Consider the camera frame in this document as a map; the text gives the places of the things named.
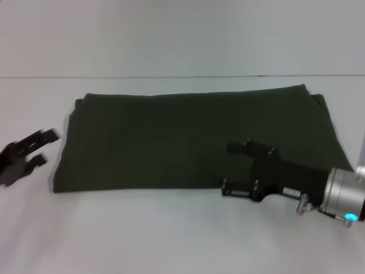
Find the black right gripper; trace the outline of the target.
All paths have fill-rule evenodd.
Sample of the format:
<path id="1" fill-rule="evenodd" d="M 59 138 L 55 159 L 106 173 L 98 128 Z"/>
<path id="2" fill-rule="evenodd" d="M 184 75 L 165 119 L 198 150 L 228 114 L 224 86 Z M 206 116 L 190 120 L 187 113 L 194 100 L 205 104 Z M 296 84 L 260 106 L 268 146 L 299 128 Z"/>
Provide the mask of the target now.
<path id="1" fill-rule="evenodd" d="M 275 147 L 251 139 L 243 143 L 229 142 L 227 152 L 243 154 L 253 158 L 249 183 L 243 184 L 221 179 L 223 196 L 249 198 L 262 201 L 268 195 L 290 196 L 300 199 L 307 195 L 309 203 L 323 201 L 330 172 L 283 160 Z"/>

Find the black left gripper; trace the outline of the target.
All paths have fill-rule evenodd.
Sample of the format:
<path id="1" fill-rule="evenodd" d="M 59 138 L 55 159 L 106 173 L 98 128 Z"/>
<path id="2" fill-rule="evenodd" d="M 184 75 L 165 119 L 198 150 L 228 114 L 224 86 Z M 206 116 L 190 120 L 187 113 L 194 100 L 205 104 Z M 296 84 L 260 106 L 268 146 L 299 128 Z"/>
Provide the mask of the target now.
<path id="1" fill-rule="evenodd" d="M 8 144 L 1 152 L 1 185 L 9 187 L 30 175 L 32 170 L 46 164 L 48 159 L 43 154 L 35 155 L 28 162 L 26 156 L 59 139 L 59 134 L 52 128 L 47 131 L 39 130 L 17 143 Z"/>

